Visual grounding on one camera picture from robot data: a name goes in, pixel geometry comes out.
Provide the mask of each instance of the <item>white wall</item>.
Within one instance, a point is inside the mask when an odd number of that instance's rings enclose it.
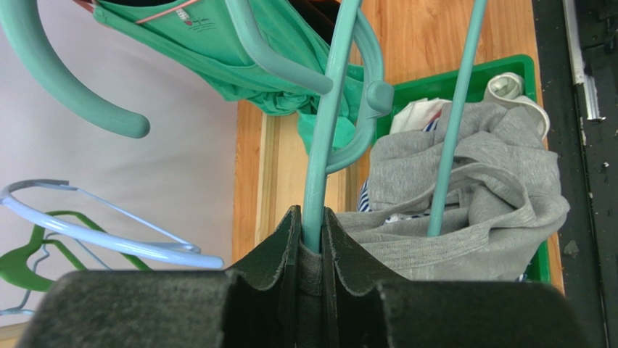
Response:
[[[236,104],[225,103],[174,61],[97,24],[72,1],[38,3],[48,37],[69,69],[104,98],[146,115],[152,131],[144,139],[124,138],[72,114],[34,81],[0,33],[0,186],[28,178],[68,179],[194,242],[203,253],[220,255],[228,265]],[[77,194],[37,188],[18,197],[40,210],[79,210],[122,236],[167,240]],[[26,244],[31,228],[0,207],[0,254]],[[72,269],[57,254],[41,265],[40,274],[54,278]],[[117,253],[99,255],[115,268],[131,268]],[[22,295],[0,281],[0,308],[17,305]],[[35,294],[29,307],[38,298]],[[0,325],[20,320],[2,317]]]

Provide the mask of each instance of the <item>plastic rod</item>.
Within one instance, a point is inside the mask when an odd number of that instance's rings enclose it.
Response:
[[[442,148],[440,166],[438,167],[436,189],[432,202],[432,213],[429,217],[429,227],[427,229],[428,237],[439,236],[440,230],[442,229],[442,216],[444,215],[444,204],[446,203],[446,195],[448,194],[450,171],[453,168],[453,158],[458,142],[461,116],[464,113],[464,104],[466,103],[466,95],[468,94],[472,67],[474,66],[474,57],[477,54],[477,45],[481,35],[481,27],[486,6],[487,0],[475,0],[474,6],[472,7],[468,35],[466,36],[466,43],[463,46],[463,57],[461,59],[459,74],[457,75],[457,83],[455,84],[453,107],[450,110],[444,147]]]
[[[356,121],[356,134],[347,146],[329,156],[326,174],[335,173],[361,158],[374,139],[377,118],[385,115],[372,109],[367,101],[368,84],[371,81],[384,80],[384,60],[378,38],[361,9],[358,9],[356,15],[354,42],[356,42],[358,51],[363,58],[365,73],[363,98],[360,101],[358,119]]]
[[[226,0],[226,6],[241,45],[255,64],[318,94],[327,94],[332,90],[333,81],[330,78],[273,51],[260,33],[249,0]]]
[[[341,95],[352,46],[352,32],[361,0],[344,0],[339,8],[333,34],[326,77],[334,82],[332,90],[324,94],[318,107],[313,143],[309,150],[305,200],[302,212],[302,235],[305,246],[320,252],[320,235],[326,196],[326,166],[331,154],[334,127],[341,103]]]

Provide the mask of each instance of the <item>green hanger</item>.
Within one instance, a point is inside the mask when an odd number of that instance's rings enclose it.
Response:
[[[69,210],[59,210],[48,212],[51,216],[70,215],[77,218],[84,225],[93,230],[105,232],[94,221],[90,220],[80,212]],[[28,259],[35,254],[43,244],[53,244],[56,248],[73,264],[77,270],[86,270],[86,266],[61,242],[54,239],[45,239],[45,228],[35,225],[32,230],[30,241],[25,246],[7,252],[0,257],[0,278],[3,278],[8,283],[19,286],[22,289],[47,292],[54,281],[44,278],[34,273],[28,267]],[[122,254],[131,264],[138,270],[151,270],[148,265],[141,261],[138,257]]]

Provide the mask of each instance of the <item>clothing tag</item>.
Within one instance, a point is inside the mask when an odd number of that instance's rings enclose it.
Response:
[[[191,20],[189,20],[191,17],[189,16],[188,13],[186,13],[185,10],[177,9],[176,14],[178,15],[178,18],[180,18],[183,22],[185,22],[188,25],[191,25]]]

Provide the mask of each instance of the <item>gray hoodie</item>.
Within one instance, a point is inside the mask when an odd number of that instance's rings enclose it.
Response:
[[[466,104],[440,236],[426,237],[429,217],[383,224],[394,213],[430,207],[449,114],[446,104],[435,132],[379,139],[368,182],[374,211],[337,217],[360,245],[406,278],[513,281],[569,211],[557,155],[544,149],[523,107]]]

